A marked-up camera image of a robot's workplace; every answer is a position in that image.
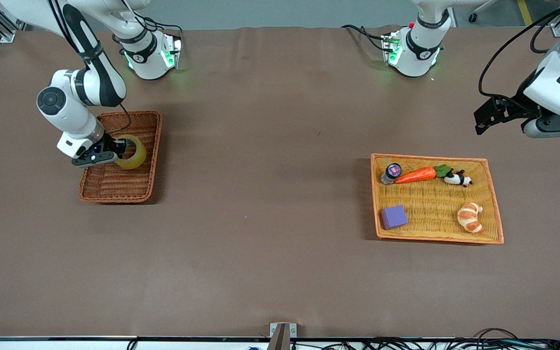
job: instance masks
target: toy carrot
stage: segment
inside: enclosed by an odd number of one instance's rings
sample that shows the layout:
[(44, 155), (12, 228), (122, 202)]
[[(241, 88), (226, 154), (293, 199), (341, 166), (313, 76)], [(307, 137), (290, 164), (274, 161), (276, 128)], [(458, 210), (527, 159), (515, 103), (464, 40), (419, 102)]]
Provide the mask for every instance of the toy carrot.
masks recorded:
[(408, 182), (425, 181), (436, 177), (445, 177), (451, 169), (452, 168), (447, 165), (418, 169), (411, 173), (401, 175), (395, 180), (395, 184), (407, 184)]

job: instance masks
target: purple sponge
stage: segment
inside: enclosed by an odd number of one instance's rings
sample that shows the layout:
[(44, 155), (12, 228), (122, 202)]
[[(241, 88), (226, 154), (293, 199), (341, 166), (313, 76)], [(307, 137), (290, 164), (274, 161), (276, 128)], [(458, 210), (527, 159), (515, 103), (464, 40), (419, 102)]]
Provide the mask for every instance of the purple sponge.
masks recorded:
[(403, 206), (394, 206), (382, 210), (382, 222), (385, 230), (407, 224), (405, 209), (403, 209)]

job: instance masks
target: orange wicker tray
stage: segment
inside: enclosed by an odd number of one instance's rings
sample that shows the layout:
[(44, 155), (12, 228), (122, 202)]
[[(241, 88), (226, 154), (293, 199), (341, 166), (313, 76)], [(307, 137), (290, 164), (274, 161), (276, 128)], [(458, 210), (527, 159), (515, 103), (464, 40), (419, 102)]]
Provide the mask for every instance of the orange wicker tray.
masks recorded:
[[(131, 125), (112, 136), (118, 138), (118, 135), (132, 134), (138, 137), (146, 147), (146, 161), (133, 170), (124, 170), (115, 163), (85, 168), (79, 184), (79, 197), (82, 201), (141, 203), (151, 197), (161, 136), (161, 115), (155, 111), (130, 111), (129, 115)], [(106, 130), (121, 128), (127, 123), (124, 112), (103, 113), (98, 119)], [(133, 149), (127, 149), (124, 157), (131, 157), (133, 153)]]
[[(398, 163), (403, 173), (427, 166), (447, 164), (456, 171), (465, 170), (472, 178), (467, 188), (451, 185), (442, 179), (384, 185), (380, 176), (391, 163)], [(504, 243), (496, 193), (486, 159), (417, 157), (404, 155), (371, 155), (371, 186), (377, 236), (383, 239), (443, 241), (473, 244)], [(484, 230), (469, 233), (458, 223), (457, 211), (466, 203), (475, 202), (484, 209), (478, 215)], [(380, 212), (402, 204), (409, 223), (385, 230)]]

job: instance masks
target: floor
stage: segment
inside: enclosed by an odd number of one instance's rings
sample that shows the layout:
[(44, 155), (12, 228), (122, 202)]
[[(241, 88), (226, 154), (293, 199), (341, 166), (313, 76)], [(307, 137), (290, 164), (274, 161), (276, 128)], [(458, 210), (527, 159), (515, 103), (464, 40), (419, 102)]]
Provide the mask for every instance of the floor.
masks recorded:
[[(499, 0), (481, 12), (475, 23), (467, 21), (472, 7), (456, 8), (455, 17), (460, 27), (524, 26), (529, 18), (536, 20), (558, 6), (559, 2), (545, 0)], [(409, 0), (155, 0), (140, 13), (158, 22), (179, 24), (185, 30), (344, 24), (381, 27), (416, 19), (416, 7)], [(93, 18), (89, 22), (95, 30), (106, 29)]]

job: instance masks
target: brown table surface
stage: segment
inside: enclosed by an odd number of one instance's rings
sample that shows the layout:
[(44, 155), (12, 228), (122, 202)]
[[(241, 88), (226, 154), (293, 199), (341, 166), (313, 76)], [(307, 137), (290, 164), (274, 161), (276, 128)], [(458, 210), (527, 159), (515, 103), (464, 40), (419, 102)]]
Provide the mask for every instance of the brown table surface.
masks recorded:
[[(184, 71), (156, 81), (99, 33), (125, 107), (164, 118), (146, 205), (78, 199), (81, 170), (35, 98), (82, 62), (53, 34), (19, 33), (0, 48), (0, 335), (258, 336), (293, 321), (302, 336), (560, 337), (560, 139), (473, 128), (478, 75), (517, 31), (451, 29), (420, 78), (344, 29), (186, 32)], [(528, 41), (487, 91), (536, 67)], [(487, 158), (505, 244), (378, 241), (374, 152)]]

